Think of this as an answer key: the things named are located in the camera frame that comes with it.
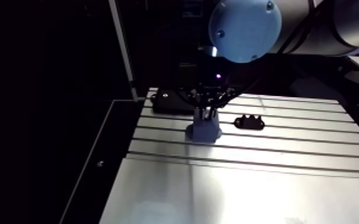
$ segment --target metal worktable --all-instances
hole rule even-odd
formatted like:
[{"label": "metal worktable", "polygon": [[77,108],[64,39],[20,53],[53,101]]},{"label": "metal worktable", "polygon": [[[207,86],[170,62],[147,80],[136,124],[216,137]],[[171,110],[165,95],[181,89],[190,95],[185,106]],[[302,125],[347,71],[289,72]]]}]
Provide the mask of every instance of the metal worktable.
[{"label": "metal worktable", "polygon": [[[359,223],[359,127],[337,101],[244,94],[219,140],[195,144],[192,117],[153,113],[155,91],[100,223]],[[264,130],[234,127],[244,113]]]}]

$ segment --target black plastic part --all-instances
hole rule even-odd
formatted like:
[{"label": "black plastic part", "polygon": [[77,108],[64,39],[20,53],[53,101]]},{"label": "black plastic part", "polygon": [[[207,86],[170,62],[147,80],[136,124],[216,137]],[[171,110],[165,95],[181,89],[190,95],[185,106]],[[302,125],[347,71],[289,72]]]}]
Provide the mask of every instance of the black plastic part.
[{"label": "black plastic part", "polygon": [[235,127],[239,129],[248,129],[248,130],[263,130],[265,124],[262,121],[262,117],[258,116],[257,118],[254,115],[246,117],[238,117],[234,121]]},{"label": "black plastic part", "polygon": [[[185,97],[184,91],[180,91],[179,94]],[[193,115],[194,107],[184,102],[174,91],[159,89],[151,101],[155,113]]]}]

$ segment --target cable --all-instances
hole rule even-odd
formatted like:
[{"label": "cable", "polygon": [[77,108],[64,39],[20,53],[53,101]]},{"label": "cable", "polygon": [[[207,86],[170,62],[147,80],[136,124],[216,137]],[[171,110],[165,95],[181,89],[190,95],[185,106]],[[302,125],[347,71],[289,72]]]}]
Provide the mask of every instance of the cable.
[{"label": "cable", "polygon": [[[308,5],[309,5],[309,13],[315,9],[314,6],[314,1],[313,0],[308,0]],[[307,37],[310,34],[310,31],[313,27],[313,20],[310,20],[311,22],[305,26],[304,31],[301,34],[301,37],[299,38],[298,42],[295,44],[295,46],[293,46],[293,48],[291,50],[289,50],[287,52],[287,54],[292,53],[294,51],[296,51],[300,46],[302,46],[302,44],[305,42],[305,40],[307,39]]]},{"label": "cable", "polygon": [[333,4],[329,7],[330,9],[328,10],[326,17],[329,20],[329,27],[330,27],[330,31],[331,34],[334,36],[335,40],[342,44],[343,46],[347,47],[347,48],[352,48],[352,49],[356,49],[356,46],[350,45],[349,43],[347,43],[344,39],[342,39],[342,37],[340,36],[340,34],[337,31],[337,28],[335,26],[335,21],[334,21],[334,17],[330,14],[331,11],[335,10],[335,2],[333,2]]},{"label": "cable", "polygon": [[283,46],[279,49],[277,54],[282,54],[286,50],[286,48],[289,46],[289,44],[294,40],[296,35],[301,31],[301,29],[307,24],[312,23],[313,18],[316,16],[317,13],[319,13],[323,7],[326,5],[325,2],[330,2],[333,0],[323,0],[321,3],[317,5],[314,10],[311,10],[309,14],[297,25],[297,27],[292,31],[292,33],[289,35],[289,37],[285,40]]}]

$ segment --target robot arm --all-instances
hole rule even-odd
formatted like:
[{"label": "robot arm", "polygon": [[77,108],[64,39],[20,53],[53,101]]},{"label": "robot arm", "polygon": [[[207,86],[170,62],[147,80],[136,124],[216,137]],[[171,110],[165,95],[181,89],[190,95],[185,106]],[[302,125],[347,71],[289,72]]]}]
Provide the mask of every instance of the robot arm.
[{"label": "robot arm", "polygon": [[359,0],[223,0],[209,36],[218,54],[236,63],[284,45],[288,54],[344,55],[359,48]]}]

